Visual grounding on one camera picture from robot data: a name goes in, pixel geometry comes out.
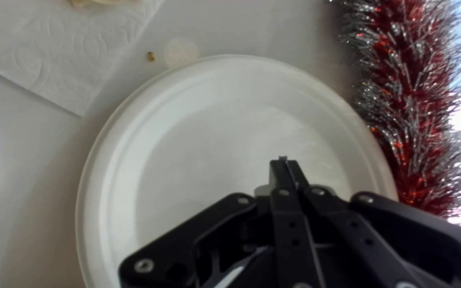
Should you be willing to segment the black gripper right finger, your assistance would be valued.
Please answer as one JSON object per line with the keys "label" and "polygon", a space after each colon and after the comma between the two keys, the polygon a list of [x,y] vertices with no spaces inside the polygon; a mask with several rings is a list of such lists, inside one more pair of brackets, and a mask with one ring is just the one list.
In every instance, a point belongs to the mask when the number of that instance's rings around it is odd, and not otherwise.
{"label": "black gripper right finger", "polygon": [[334,240],[378,288],[461,288],[461,227],[371,192],[347,203],[285,168],[317,240]]}

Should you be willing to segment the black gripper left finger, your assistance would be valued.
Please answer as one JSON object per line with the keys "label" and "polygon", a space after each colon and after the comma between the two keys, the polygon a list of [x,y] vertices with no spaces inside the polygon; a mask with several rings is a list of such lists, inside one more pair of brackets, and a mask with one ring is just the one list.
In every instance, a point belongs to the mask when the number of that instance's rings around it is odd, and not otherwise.
{"label": "black gripper left finger", "polygon": [[269,163],[265,195],[230,193],[118,265],[123,288],[325,288],[294,160]]}

